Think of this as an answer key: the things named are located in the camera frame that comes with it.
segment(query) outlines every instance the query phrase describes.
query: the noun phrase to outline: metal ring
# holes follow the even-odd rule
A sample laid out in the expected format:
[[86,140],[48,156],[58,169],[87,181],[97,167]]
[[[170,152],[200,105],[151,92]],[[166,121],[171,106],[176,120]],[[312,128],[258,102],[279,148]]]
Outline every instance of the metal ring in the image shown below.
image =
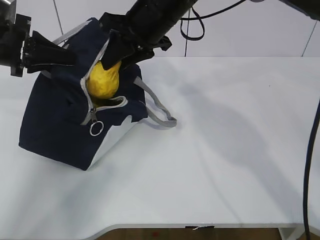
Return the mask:
[[[96,124],[101,124],[101,129],[100,129],[100,131],[99,131],[97,134],[94,134],[94,133],[92,132],[92,130],[93,130],[93,128],[94,128],[94,126],[95,126]],[[91,127],[90,127],[90,135],[91,135],[92,137],[99,136],[99,135],[102,133],[102,131],[104,130],[104,128],[105,128],[105,125],[104,125],[104,123],[103,123],[102,121],[96,121],[96,122],[94,122],[94,123],[91,124]]]

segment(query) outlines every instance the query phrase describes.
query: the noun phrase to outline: white wall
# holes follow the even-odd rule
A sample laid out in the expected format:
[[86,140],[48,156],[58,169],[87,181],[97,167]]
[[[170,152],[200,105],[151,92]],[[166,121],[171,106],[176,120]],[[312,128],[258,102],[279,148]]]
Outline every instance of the white wall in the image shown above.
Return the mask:
[[31,17],[31,31],[39,32],[50,41],[61,36],[53,0],[18,0],[16,12]]
[[[237,1],[199,0],[194,8],[203,16]],[[188,42],[189,57],[301,56],[315,21],[279,0],[247,0],[204,23],[204,39]],[[191,36],[201,32],[198,21],[190,22]]]
[[320,57],[320,22],[317,22],[312,38],[304,53],[305,57]]

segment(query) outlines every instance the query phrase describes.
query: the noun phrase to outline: gray bag handle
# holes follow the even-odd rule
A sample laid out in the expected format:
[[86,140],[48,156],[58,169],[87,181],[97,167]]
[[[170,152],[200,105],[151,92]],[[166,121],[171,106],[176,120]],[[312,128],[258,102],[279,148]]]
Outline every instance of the gray bag handle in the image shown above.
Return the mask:
[[62,42],[68,40],[69,38],[73,37],[77,33],[79,33],[85,26],[87,26],[91,20],[85,21],[84,23],[81,23],[79,26],[76,26],[74,29],[68,31],[67,33],[63,34],[61,37],[57,38],[53,41],[55,45],[59,45]]
[[167,128],[176,127],[178,120],[176,118],[174,118],[173,116],[171,116],[171,113],[169,112],[169,110],[160,102],[157,95],[142,81],[142,79],[140,77],[137,77],[135,79],[134,84],[136,84],[137,86],[142,88],[144,91],[146,91],[152,97],[156,107],[165,112],[167,120],[165,120],[165,121],[161,120],[147,106],[145,106],[149,117],[161,126],[164,126]]

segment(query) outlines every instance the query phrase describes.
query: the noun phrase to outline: lemon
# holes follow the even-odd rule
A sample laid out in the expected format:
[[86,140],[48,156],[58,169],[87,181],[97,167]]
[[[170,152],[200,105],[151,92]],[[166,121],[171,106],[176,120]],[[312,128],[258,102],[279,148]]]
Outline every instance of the lemon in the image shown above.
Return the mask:
[[86,82],[89,94],[97,99],[112,98],[119,88],[119,69],[121,61],[108,70],[104,70],[99,61]]

